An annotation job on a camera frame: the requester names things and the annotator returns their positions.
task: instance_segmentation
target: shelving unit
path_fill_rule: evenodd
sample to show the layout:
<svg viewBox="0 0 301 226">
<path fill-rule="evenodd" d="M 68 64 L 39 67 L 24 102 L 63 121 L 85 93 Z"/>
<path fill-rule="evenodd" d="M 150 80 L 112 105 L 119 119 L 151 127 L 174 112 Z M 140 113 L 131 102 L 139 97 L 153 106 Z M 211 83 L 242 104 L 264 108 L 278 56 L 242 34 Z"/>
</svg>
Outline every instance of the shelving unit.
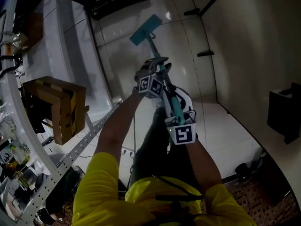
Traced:
<svg viewBox="0 0 301 226">
<path fill-rule="evenodd" d="M 12 31 L 14 13 L 17 0 L 7 0 L 4 9 L 6 9 L 6 20 L 4 31 Z M 70 65 L 68 51 L 64 40 L 64 32 L 62 29 L 60 15 L 58 8 L 58 0 L 45 0 L 45 6 L 37 8 L 38 12 L 46 11 L 44 18 L 44 36 L 43 39 L 37 43 L 25 56 L 25 76 L 22 78 L 23 82 L 36 79 L 42 76 L 52 76 L 68 82 L 75 82 L 75 78 Z M 3 40 L 10 39 L 9 36 L 3 36 Z M 7 54 L 7 47 L 1 47 L 1 55 Z M 2 69 L 14 66 L 13 60 L 3 60 Z M 66 171 L 79 157 L 92 139 L 100 132 L 105 121 L 114 112 L 117 107 L 112 108 L 101 120 L 93 125 L 88 113 L 86 113 L 86 128 L 88 133 L 78 142 L 78 139 L 71 139 L 68 143 L 76 144 L 74 148 L 68 152 L 66 156 L 58 165 L 55 165 L 48 156 L 45 149 L 42 147 L 40 141 L 35 134 L 30 121 L 26 115 L 22 100 L 20 98 L 18 85 L 14 72 L 6 73 L 1 80 L 1 87 L 3 90 L 4 100 L 6 102 L 7 113 L 13 118 L 17 126 L 18 136 L 28 145 L 31 151 L 31 161 L 37 161 L 44 165 L 44 173 L 48 174 L 46 182 L 32 197 L 21 216 L 16 220 L 12 220 L 7 212 L 0 210 L 0 224 L 1 225 L 31 225 L 36 213 L 41 205 L 50 195 L 56 184 L 64 176 Z M 7 193 L 9 183 L 2 184 L 0 187 L 5 187 L 4 191 Z"/>
</svg>

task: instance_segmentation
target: wall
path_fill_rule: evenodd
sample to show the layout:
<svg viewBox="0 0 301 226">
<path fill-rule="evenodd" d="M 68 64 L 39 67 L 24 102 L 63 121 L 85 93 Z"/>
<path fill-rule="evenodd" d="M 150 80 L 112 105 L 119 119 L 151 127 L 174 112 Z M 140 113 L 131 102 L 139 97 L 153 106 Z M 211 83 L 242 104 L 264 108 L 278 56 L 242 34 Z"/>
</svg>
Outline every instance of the wall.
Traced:
<svg viewBox="0 0 301 226">
<path fill-rule="evenodd" d="M 301 84 L 301 0 L 217 0 L 203 15 L 218 101 L 260 142 L 301 202 L 301 140 L 267 126 L 269 91 Z"/>
</svg>

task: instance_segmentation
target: teal handle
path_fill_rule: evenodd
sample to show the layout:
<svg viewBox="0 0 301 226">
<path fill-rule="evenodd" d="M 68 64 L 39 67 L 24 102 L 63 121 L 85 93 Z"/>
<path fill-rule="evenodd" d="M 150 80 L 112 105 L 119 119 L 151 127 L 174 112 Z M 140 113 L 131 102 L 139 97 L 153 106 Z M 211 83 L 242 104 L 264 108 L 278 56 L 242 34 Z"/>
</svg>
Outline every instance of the teal handle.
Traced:
<svg viewBox="0 0 301 226">
<path fill-rule="evenodd" d="M 177 123 L 179 125 L 184 125 L 185 124 L 185 119 L 184 119 L 184 114 L 181 109 L 180 102 L 177 97 L 172 97 L 171 98 L 171 103 L 173 104 L 174 108 L 174 115 L 176 116 Z"/>
</svg>

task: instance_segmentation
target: gray pants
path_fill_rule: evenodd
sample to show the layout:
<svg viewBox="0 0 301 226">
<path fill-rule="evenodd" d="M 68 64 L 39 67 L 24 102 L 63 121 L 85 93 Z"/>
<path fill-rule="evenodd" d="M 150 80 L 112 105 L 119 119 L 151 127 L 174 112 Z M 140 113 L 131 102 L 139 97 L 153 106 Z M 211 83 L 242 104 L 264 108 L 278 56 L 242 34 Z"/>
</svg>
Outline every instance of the gray pants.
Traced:
<svg viewBox="0 0 301 226">
<path fill-rule="evenodd" d="M 130 186 L 151 175 L 177 178 L 200 190 L 194 176 L 186 145 L 174 145 L 167 153 L 169 133 L 164 120 L 164 108 L 158 108 L 153 117 L 152 125 L 147 132 L 141 148 L 134 157 Z"/>
</svg>

